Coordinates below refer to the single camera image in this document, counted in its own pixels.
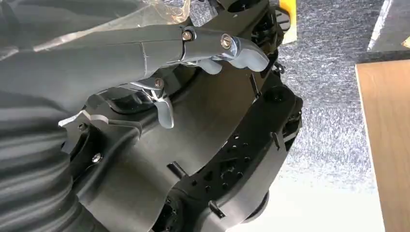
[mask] gray carpet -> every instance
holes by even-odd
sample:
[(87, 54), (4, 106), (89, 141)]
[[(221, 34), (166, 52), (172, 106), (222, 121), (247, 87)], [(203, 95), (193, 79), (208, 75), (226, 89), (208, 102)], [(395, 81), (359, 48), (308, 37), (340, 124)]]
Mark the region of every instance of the gray carpet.
[[(354, 65), (396, 54), (368, 54), (367, 45), (383, 0), (298, 1), (298, 40), (280, 48), (283, 81), (305, 101), (299, 137), (280, 178), (312, 187), (373, 193)], [(197, 24), (206, 3), (192, 2)]]

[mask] clear plastic bag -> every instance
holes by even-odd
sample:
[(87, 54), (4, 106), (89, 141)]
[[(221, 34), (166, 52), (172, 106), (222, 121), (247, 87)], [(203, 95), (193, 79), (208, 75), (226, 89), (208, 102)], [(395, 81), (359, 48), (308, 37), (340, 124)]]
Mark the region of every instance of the clear plastic bag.
[(3, 0), (0, 60), (21, 49), (41, 51), (95, 31), (178, 24), (190, 0)]

